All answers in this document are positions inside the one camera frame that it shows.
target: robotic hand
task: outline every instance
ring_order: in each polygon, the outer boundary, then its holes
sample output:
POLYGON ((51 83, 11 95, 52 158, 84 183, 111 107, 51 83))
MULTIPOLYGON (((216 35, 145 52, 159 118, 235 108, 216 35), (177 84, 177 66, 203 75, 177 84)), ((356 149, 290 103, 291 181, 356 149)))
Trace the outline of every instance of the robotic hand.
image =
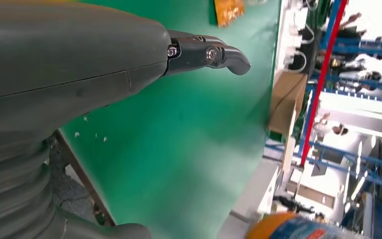
POLYGON ((148 239, 144 226, 103 228, 56 208, 45 139, 163 76, 243 75, 250 63, 215 37, 106 7, 33 2, 0 0, 0 238, 148 239))

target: blue metal rack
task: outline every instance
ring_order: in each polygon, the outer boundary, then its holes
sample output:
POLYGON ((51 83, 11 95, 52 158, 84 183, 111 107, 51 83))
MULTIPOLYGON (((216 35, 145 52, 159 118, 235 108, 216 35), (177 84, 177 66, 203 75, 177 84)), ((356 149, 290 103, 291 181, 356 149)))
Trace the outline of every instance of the blue metal rack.
MULTIPOLYGON (((314 146, 323 148, 323 153, 324 153, 324 149, 328 149, 328 150, 332 150, 332 151, 341 153, 342 157, 345 156, 351 163, 353 163, 353 164, 357 163, 356 162, 356 158, 358 156, 353 154, 353 153, 349 153, 349 152, 346 152, 346 151, 343 151, 343 150, 340 150, 340 149, 337 149, 337 148, 329 147, 329 146, 326 146, 326 145, 320 144, 320 143, 310 142, 310 145, 311 146, 314 145, 314 146)), ((275 151, 283 152, 283 145, 281 145, 281 144, 266 144, 266 147, 269 148, 269 149, 275 150, 275 151)), ((299 153, 294 153, 293 155, 295 157, 301 157, 301 154, 299 154, 299 153)), ((340 166, 340 165, 332 164, 329 161, 324 160, 322 157, 323 157, 323 154, 321 154, 318 159, 315 159, 315 158, 312 158, 312 157, 308 157, 307 160, 308 160, 308 162, 310 164, 321 165, 321 166, 326 166, 326 167, 329 167, 329 168, 333 168, 333 169, 339 170, 341 172, 349 173, 351 176, 354 176, 354 177, 361 176, 365 171, 367 171, 368 175, 366 177, 366 181, 370 181, 372 183, 375 183, 375 184, 378 184, 378 185, 382 186, 382 178, 380 178, 380 176, 377 175, 375 169, 370 170, 363 163, 360 165, 360 167, 361 167, 360 172, 361 173, 357 174, 354 171, 348 171, 347 167, 343 167, 343 166, 340 166)), ((382 160, 380 160, 380 159, 361 156, 361 160, 364 161, 364 162, 370 162, 370 163, 373 163, 375 165, 378 165, 378 166, 382 167, 382 160)))

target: green mat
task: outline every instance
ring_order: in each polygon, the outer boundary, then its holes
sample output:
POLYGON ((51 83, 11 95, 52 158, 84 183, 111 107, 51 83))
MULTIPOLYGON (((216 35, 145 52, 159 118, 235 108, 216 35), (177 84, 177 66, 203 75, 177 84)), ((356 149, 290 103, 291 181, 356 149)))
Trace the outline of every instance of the green mat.
POLYGON ((117 224, 142 223, 155 239, 216 238, 263 155, 280 1, 248 6, 222 29, 212 0, 88 2, 217 36, 250 59, 244 76, 165 77, 61 129, 117 224))

